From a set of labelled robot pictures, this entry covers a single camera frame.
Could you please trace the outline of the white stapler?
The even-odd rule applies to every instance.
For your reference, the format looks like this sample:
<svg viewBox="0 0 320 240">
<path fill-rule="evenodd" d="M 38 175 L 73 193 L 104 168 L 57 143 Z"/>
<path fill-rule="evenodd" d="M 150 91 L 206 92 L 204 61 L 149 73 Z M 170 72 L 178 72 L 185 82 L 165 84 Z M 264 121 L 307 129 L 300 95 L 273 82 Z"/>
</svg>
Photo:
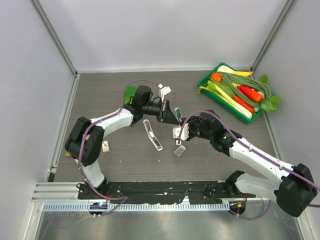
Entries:
<svg viewBox="0 0 320 240">
<path fill-rule="evenodd" d="M 151 127 L 150 121 L 148 119 L 144 119 L 143 125 L 146 130 L 147 136 L 151 141 L 151 143 L 153 144 L 153 146 L 156 148 L 157 151 L 161 151 L 163 149 L 163 146 L 161 145 L 159 140 L 156 138 L 154 131 Z"/>
</svg>

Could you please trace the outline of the staples tray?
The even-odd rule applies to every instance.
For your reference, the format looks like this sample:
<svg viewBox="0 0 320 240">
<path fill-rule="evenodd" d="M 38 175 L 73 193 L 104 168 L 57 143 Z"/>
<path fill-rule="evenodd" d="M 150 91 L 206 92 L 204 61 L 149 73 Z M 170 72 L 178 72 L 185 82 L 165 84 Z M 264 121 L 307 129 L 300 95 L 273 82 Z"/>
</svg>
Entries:
<svg viewBox="0 0 320 240">
<path fill-rule="evenodd" d="M 180 157 L 186 151 L 186 147 L 184 145 L 179 145 L 178 148 L 174 151 L 174 154 Z"/>
</svg>

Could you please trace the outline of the staples box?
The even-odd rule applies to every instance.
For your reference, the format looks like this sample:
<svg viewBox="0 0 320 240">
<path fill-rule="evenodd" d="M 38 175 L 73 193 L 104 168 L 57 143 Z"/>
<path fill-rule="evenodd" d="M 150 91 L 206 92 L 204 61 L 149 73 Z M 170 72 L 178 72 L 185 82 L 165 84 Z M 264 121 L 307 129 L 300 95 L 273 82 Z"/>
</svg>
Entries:
<svg viewBox="0 0 320 240">
<path fill-rule="evenodd" d="M 103 153 L 107 153 L 107 152 L 110 151 L 109 143 L 108 143 L 107 140 L 105 140 L 105 141 L 103 141 L 103 142 L 101 143 L 101 148 L 102 148 L 102 152 L 103 152 Z"/>
</svg>

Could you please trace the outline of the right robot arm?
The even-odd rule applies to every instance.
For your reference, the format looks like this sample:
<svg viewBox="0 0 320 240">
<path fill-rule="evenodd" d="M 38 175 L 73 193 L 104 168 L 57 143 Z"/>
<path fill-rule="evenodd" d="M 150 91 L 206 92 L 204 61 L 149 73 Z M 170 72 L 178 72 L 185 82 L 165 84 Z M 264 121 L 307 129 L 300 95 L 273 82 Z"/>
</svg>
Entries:
<svg viewBox="0 0 320 240">
<path fill-rule="evenodd" d="M 183 121 L 188 140 L 208 140 L 218 152 L 237 159 L 263 175 L 251 176 L 234 172 L 226 184 L 226 193 L 233 198 L 252 194 L 277 203 L 288 215 L 299 217 L 317 196 L 310 169 L 302 163 L 292 165 L 255 147 L 237 132 L 229 129 L 212 110 L 198 111 Z"/>
</svg>

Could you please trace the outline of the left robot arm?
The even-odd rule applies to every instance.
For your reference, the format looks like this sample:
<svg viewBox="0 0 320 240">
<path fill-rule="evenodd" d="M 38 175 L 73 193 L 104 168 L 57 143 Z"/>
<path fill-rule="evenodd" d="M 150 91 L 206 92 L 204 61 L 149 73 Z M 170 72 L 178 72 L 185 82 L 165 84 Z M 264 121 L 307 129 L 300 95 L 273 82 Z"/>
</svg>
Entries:
<svg viewBox="0 0 320 240">
<path fill-rule="evenodd" d="M 160 123 L 178 125 L 180 122 L 171 111 L 170 102 L 165 99 L 170 92 L 170 87 L 159 85 L 159 96 L 152 98 L 152 89 L 140 85 L 132 93 L 124 95 L 123 105 L 115 112 L 92 119 L 78 118 L 64 148 L 74 160 L 80 161 L 80 170 L 87 184 L 91 185 L 89 194 L 93 198 L 100 200 L 107 192 L 107 179 L 98 163 L 103 139 L 121 128 L 134 125 L 144 115 L 155 116 Z"/>
</svg>

